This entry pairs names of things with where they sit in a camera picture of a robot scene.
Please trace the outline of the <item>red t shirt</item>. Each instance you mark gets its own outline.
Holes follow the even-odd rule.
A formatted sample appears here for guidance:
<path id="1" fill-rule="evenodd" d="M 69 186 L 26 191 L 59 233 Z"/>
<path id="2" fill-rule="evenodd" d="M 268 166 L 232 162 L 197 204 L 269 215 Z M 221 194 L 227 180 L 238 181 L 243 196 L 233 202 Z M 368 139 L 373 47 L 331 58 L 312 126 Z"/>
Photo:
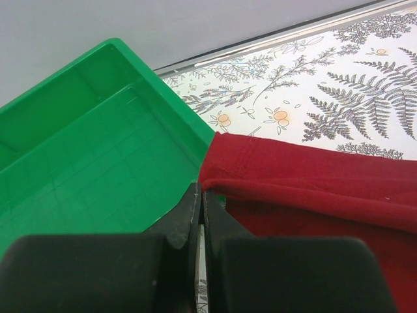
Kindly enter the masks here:
<path id="1" fill-rule="evenodd" d="M 199 182 L 256 235 L 363 240 L 399 311 L 416 311 L 415 161 L 217 133 Z"/>

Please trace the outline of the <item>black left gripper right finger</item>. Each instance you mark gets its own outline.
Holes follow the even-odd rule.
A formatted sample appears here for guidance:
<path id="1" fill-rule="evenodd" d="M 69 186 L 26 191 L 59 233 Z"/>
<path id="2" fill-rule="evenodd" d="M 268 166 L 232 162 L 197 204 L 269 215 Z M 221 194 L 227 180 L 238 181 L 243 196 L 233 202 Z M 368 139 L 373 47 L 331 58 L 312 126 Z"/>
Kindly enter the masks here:
<path id="1" fill-rule="evenodd" d="M 371 250 L 349 237 L 258 237 L 207 191 L 211 312 L 396 312 Z"/>

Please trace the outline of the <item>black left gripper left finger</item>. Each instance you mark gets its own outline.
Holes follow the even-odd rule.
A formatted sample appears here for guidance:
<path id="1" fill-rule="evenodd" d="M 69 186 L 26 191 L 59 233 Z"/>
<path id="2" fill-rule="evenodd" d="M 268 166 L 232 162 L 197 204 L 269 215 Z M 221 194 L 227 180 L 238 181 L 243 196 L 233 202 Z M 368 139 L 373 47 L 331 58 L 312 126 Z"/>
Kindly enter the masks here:
<path id="1" fill-rule="evenodd" d="M 2 312 L 195 312 L 201 187 L 141 233 L 26 235 L 1 260 Z"/>

